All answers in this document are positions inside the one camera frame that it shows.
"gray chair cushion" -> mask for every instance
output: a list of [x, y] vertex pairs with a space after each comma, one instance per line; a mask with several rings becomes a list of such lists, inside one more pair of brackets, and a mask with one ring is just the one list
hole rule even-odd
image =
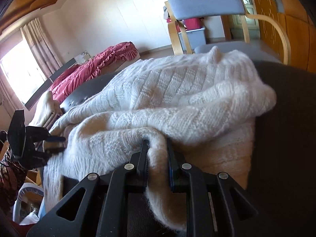
[[273, 55], [266, 53], [259, 48], [247, 44], [242, 41], [234, 41], [234, 42], [218, 42], [218, 43], [211, 43], [199, 46], [194, 49], [195, 53], [207, 53], [209, 52], [214, 46], [217, 46], [219, 50], [223, 53], [230, 52], [233, 50], [238, 50], [253, 60], [253, 61], [270, 61], [270, 62], [278, 62], [281, 63], [279, 59], [274, 57]]
[[245, 14], [241, 0], [168, 0], [177, 20]]

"gray storage bin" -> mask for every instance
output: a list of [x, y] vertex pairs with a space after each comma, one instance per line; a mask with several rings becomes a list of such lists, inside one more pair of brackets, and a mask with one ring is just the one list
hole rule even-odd
[[[189, 38], [191, 49], [194, 50], [196, 47], [206, 44], [205, 34], [204, 34], [205, 27], [200, 29], [188, 30], [186, 33]], [[182, 34], [179, 34], [182, 50], [186, 51], [184, 41], [182, 38]]]

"metal screw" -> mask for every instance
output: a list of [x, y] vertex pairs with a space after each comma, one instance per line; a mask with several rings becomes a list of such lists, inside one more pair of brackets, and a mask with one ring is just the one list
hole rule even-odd
[[125, 168], [126, 170], [132, 170], [132, 169], [134, 168], [134, 165], [131, 164], [131, 163], [128, 163], [128, 164], [126, 164], [126, 165], [124, 166], [124, 168]]
[[98, 177], [98, 176], [97, 176], [97, 174], [95, 174], [95, 173], [91, 173], [91, 174], [88, 175], [88, 179], [91, 180], [91, 181], [92, 181], [92, 180], [96, 180], [97, 177]]
[[228, 174], [225, 172], [220, 172], [218, 176], [220, 179], [227, 179], [228, 178]]
[[191, 169], [191, 164], [189, 164], [189, 163], [184, 163], [184, 164], [182, 164], [182, 168], [183, 169]]

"red comforter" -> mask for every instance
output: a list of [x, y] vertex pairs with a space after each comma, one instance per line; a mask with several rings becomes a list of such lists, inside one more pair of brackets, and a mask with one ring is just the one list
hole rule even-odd
[[132, 42], [121, 42], [108, 47], [83, 65], [75, 65], [63, 72], [53, 83], [50, 90], [53, 99], [62, 103], [78, 86], [100, 75], [101, 68], [117, 60], [131, 61], [138, 54]]

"cable knit pattern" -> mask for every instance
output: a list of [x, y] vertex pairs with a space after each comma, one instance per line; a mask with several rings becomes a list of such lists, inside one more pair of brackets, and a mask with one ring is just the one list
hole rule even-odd
[[222, 54], [214, 47], [207, 54], [137, 61], [52, 127], [51, 134], [68, 143], [45, 167], [46, 209], [60, 200], [63, 176], [111, 172], [147, 138], [150, 207], [163, 224], [185, 230], [185, 197], [168, 187], [166, 137], [188, 162], [206, 172], [225, 170], [245, 188], [254, 117], [275, 102], [273, 89], [239, 51]]

